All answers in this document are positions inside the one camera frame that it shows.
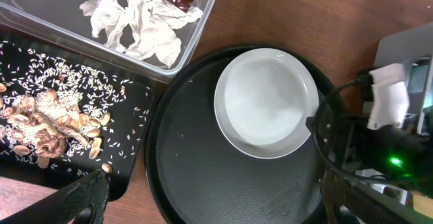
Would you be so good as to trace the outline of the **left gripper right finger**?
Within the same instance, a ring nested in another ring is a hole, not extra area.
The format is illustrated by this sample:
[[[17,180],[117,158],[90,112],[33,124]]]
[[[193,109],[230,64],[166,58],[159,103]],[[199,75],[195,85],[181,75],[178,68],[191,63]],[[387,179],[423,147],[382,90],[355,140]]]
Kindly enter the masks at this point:
[[[410,223],[411,212],[365,183],[326,170],[321,195],[329,223]]]

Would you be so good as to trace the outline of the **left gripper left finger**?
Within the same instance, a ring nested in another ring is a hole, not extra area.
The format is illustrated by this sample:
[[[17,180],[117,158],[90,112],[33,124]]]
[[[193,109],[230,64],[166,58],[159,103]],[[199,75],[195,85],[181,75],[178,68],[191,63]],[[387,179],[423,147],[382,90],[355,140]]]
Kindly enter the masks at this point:
[[[103,223],[109,193],[108,176],[103,170],[96,170],[1,223]]]

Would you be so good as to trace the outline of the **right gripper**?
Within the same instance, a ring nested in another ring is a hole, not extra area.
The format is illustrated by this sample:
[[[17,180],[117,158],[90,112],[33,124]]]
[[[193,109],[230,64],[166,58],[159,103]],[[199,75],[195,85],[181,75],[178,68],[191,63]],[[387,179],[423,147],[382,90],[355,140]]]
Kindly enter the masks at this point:
[[[411,133],[394,126],[368,129],[360,120],[336,116],[329,120],[308,117],[307,129],[323,161],[347,179],[370,183],[405,186],[428,197],[432,196],[432,136]],[[353,146],[355,158],[383,177],[362,177],[329,157],[326,147]]]

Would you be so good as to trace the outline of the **food scraps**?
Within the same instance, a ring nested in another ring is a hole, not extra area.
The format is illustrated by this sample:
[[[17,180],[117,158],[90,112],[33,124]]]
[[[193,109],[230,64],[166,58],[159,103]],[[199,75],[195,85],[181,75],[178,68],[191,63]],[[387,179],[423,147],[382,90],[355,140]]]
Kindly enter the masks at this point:
[[[7,86],[1,82],[1,95],[5,91]],[[33,146],[41,168],[47,168],[50,160],[65,153],[66,141],[70,138],[89,150],[90,159],[96,158],[103,141],[100,127],[107,125],[110,119],[109,112],[101,118],[82,113],[69,95],[58,95],[52,88],[36,96],[23,95],[8,107],[3,105],[1,97],[1,139],[9,135],[17,141],[12,150],[19,156],[30,154],[29,147]],[[109,174],[113,171],[107,163],[102,164],[101,169]]]

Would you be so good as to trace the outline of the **white napkin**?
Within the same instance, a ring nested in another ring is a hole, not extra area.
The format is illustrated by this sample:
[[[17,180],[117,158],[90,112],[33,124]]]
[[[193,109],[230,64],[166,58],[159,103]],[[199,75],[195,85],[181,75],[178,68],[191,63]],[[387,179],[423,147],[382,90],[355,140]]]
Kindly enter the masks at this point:
[[[193,3],[185,13],[167,0],[127,0],[126,7],[118,0],[87,0],[79,9],[90,17],[92,37],[105,31],[106,47],[138,60],[154,55],[169,68],[181,53],[175,31],[203,16]]]

